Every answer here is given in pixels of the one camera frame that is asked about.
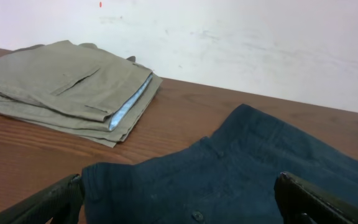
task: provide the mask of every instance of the navy pants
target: navy pants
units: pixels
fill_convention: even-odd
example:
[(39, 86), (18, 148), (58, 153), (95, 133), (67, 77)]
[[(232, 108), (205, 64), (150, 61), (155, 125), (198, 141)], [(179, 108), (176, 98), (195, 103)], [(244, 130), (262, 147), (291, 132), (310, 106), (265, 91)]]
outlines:
[(282, 223), (273, 186), (289, 171), (358, 207), (358, 161), (240, 105), (210, 137), (137, 165), (83, 169), (89, 224)]

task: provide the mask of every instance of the wooden tabletop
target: wooden tabletop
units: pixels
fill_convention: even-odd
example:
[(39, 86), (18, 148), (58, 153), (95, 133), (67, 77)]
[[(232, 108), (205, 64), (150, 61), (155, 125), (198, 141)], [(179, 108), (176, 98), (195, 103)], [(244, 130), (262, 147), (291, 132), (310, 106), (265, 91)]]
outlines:
[[(0, 56), (8, 52), (0, 49)], [(0, 115), (0, 211), (95, 162), (136, 164), (180, 151), (209, 136), (241, 103), (358, 159), (358, 113), (165, 78), (127, 140), (115, 148)]]

